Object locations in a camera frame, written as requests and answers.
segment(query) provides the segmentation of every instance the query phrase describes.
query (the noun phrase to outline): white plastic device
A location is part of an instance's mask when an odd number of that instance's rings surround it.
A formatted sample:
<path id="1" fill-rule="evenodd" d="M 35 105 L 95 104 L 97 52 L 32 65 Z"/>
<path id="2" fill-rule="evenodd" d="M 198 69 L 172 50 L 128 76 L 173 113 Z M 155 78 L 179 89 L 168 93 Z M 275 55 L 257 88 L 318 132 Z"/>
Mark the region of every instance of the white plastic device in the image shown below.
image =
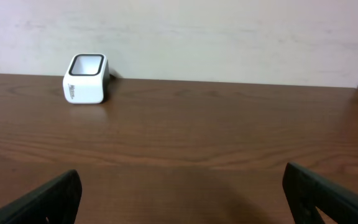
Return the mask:
<path id="1" fill-rule="evenodd" d="M 101 103 L 110 80 L 107 57 L 103 54 L 78 54 L 71 60 L 63 78 L 69 103 Z"/>

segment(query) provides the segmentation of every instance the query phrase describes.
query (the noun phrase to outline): printed logo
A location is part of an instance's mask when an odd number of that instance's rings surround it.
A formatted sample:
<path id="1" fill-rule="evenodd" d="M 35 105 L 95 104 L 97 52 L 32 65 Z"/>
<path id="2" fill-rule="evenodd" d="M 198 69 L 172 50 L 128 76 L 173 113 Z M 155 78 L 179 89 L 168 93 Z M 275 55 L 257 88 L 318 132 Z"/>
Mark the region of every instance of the printed logo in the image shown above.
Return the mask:
<path id="1" fill-rule="evenodd" d="M 74 85 L 68 84 L 68 89 L 69 89 L 69 91 L 70 91 L 70 97 L 71 97 L 71 99 L 74 99 L 74 88 L 75 88 Z"/>

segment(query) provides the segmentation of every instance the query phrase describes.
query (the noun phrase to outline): white cube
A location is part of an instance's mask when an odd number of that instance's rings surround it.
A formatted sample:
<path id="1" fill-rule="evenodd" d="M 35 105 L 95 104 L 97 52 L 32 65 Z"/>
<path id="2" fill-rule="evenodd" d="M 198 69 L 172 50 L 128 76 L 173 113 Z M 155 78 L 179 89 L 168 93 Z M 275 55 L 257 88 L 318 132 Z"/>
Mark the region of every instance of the white cube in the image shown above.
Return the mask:
<path id="1" fill-rule="evenodd" d="M 63 78 L 65 98 L 70 103 L 101 103 L 110 81 L 109 64 L 103 54 L 78 54 Z"/>

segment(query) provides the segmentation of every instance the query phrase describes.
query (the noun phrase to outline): wooden table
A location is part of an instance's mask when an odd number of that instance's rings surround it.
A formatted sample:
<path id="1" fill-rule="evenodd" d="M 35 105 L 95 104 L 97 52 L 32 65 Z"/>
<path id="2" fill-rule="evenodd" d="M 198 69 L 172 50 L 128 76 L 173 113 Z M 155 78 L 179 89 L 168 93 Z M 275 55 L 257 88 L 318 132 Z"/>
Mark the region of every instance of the wooden table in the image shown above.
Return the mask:
<path id="1" fill-rule="evenodd" d="M 62 77 L 0 75 L 0 207 L 67 169 L 76 223 L 293 223 L 295 161 L 358 193 L 352 88 L 122 80 L 71 105 Z"/>

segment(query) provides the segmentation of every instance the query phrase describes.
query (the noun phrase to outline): black object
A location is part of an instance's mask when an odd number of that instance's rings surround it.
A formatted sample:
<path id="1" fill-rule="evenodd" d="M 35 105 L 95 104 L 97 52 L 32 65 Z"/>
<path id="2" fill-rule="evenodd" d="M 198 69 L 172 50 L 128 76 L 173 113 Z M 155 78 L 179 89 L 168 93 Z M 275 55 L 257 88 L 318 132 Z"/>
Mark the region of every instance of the black object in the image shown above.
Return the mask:
<path id="1" fill-rule="evenodd" d="M 0 224 L 73 224 L 81 194 L 80 176 L 70 170 L 0 208 Z"/>
<path id="2" fill-rule="evenodd" d="M 296 224 L 324 223 L 316 207 L 337 223 L 358 223 L 358 195 L 302 166 L 287 164 L 283 188 Z"/>

